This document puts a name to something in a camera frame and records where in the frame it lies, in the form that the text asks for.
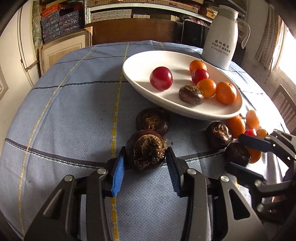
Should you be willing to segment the water chestnut rough top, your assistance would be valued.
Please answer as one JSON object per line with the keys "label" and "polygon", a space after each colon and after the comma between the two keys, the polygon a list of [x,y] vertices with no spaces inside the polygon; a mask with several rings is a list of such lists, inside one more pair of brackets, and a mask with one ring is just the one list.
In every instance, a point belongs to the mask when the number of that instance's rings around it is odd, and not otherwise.
{"label": "water chestnut rough top", "polygon": [[151,130],[138,131],[127,141],[125,164],[138,173],[151,172],[165,161],[167,140]]}

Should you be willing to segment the large red plum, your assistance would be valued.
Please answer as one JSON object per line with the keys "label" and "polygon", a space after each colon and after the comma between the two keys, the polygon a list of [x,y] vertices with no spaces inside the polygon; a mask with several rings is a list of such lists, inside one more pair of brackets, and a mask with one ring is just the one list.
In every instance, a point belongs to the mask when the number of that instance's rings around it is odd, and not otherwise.
{"label": "large red plum", "polygon": [[173,76],[168,68],[161,66],[152,71],[149,81],[154,88],[164,91],[171,87],[173,83]]}

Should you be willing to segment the large shiny orange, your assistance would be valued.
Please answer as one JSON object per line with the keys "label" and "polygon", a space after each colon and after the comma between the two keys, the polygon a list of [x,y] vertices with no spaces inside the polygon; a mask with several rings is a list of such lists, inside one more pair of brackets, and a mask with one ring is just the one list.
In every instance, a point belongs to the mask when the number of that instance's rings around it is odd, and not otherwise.
{"label": "large shiny orange", "polygon": [[[256,131],[256,136],[258,136],[258,137],[265,138],[267,135],[268,135],[268,132],[263,128],[260,128],[260,129],[258,129]],[[248,150],[248,152],[250,154],[250,157],[251,157],[250,164],[253,164],[253,163],[257,162],[261,158],[261,156],[262,156],[261,151],[252,149],[252,148],[247,147],[247,146],[245,146],[245,147]]]}

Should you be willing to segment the small red plum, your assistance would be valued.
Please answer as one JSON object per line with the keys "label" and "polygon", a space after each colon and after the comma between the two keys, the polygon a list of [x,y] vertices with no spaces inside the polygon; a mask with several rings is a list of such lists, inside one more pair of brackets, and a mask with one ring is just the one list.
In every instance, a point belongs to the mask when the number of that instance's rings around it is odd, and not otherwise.
{"label": "small red plum", "polygon": [[256,136],[256,132],[254,129],[248,129],[244,132],[244,134],[249,136]]}

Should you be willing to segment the mandarin near left finger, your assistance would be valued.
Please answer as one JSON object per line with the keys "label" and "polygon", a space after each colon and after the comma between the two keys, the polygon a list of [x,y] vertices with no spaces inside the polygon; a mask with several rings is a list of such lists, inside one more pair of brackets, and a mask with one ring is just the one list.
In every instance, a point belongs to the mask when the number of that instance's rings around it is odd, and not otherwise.
{"label": "mandarin near left finger", "polygon": [[249,128],[256,129],[259,127],[260,121],[255,110],[249,110],[245,118]]}

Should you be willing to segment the mandarin beside plate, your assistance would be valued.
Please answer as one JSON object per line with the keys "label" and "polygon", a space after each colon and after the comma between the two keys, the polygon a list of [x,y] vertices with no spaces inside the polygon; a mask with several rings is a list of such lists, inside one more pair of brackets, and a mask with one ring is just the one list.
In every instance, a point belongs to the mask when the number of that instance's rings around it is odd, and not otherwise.
{"label": "mandarin beside plate", "polygon": [[233,138],[238,138],[245,132],[245,122],[239,115],[228,119],[226,121],[226,125],[229,128]]}

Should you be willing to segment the big mandarin in plate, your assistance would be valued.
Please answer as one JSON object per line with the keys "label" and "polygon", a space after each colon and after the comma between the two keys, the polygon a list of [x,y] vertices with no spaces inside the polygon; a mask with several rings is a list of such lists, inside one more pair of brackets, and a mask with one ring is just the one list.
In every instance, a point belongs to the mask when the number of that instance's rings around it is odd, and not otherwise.
{"label": "big mandarin in plate", "polygon": [[229,82],[219,82],[216,85],[216,94],[215,94],[216,99],[225,105],[232,104],[237,97],[237,90]]}

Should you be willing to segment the blue checked tablecloth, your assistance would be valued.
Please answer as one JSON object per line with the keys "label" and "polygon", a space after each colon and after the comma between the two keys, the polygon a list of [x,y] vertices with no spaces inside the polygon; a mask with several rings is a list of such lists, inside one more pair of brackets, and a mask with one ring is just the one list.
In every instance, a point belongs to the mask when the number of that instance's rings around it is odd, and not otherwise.
{"label": "blue checked tablecloth", "polygon": [[[20,105],[1,154],[1,212],[23,238],[66,175],[85,177],[116,156],[152,107],[122,75],[126,58],[166,50],[200,57],[202,50],[154,41],[103,44],[54,64]],[[125,172],[116,197],[120,240],[180,240],[187,199],[174,192],[166,165]]]}

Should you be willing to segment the small mandarin in plate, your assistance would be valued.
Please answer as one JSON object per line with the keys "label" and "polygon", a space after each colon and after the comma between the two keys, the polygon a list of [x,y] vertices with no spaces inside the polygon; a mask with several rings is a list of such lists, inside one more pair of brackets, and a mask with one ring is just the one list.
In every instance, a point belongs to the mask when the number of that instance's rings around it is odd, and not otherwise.
{"label": "small mandarin in plate", "polygon": [[216,83],[211,79],[203,79],[197,84],[204,98],[211,98],[216,94]]}

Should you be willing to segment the red plum in plate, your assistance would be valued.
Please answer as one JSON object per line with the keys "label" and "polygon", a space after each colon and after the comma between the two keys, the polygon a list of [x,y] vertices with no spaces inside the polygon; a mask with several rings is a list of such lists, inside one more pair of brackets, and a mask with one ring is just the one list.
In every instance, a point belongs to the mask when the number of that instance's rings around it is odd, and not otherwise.
{"label": "red plum in plate", "polygon": [[204,69],[196,69],[192,73],[192,81],[197,85],[201,80],[208,79],[209,74]]}

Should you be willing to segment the white oval ceramic plate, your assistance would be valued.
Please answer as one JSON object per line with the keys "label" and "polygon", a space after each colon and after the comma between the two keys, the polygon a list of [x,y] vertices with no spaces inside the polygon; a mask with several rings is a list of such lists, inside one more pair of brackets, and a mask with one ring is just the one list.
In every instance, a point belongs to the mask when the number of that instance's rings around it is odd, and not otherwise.
{"label": "white oval ceramic plate", "polygon": [[[122,71],[126,80],[143,97],[174,113],[198,120],[226,120],[242,109],[242,96],[237,90],[236,100],[229,105],[220,103],[215,97],[205,99],[198,106],[180,100],[179,89],[184,85],[193,85],[189,64],[196,57],[172,51],[145,51],[128,57]],[[164,91],[154,88],[149,77],[157,67],[168,68],[173,76],[172,86]]]}

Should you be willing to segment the beige curtain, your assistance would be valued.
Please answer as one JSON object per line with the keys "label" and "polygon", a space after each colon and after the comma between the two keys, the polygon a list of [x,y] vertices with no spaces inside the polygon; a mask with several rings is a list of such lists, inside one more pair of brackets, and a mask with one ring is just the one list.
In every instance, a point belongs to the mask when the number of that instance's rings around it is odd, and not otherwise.
{"label": "beige curtain", "polygon": [[267,70],[274,69],[282,47],[284,22],[272,5],[268,14],[259,48],[255,59]]}

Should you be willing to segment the beige framed panel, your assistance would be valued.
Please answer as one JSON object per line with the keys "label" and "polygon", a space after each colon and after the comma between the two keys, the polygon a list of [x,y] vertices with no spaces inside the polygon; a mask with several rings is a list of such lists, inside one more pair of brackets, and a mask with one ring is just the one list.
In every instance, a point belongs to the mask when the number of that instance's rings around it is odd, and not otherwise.
{"label": "beige framed panel", "polygon": [[39,48],[41,75],[66,54],[92,45],[93,27],[86,27],[43,44]]}

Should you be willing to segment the white metal storage shelf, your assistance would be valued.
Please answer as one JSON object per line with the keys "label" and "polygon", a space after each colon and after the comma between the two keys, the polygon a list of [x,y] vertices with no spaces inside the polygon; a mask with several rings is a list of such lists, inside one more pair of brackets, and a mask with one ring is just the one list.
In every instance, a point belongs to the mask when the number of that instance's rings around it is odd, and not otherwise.
{"label": "white metal storage shelf", "polygon": [[172,14],[189,16],[207,23],[212,19],[200,14],[199,1],[192,4],[182,3],[181,1],[83,1],[86,23],[91,22],[91,14],[99,11],[115,9],[145,9],[146,11],[162,11]]}

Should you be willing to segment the blue patterned box stack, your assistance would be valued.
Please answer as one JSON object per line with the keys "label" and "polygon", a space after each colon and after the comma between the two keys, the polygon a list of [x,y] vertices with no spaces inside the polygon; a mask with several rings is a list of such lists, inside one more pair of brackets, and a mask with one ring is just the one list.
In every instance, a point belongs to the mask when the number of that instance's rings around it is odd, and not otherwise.
{"label": "blue patterned box stack", "polygon": [[55,11],[41,18],[42,39],[44,43],[79,30],[83,26],[82,11]]}

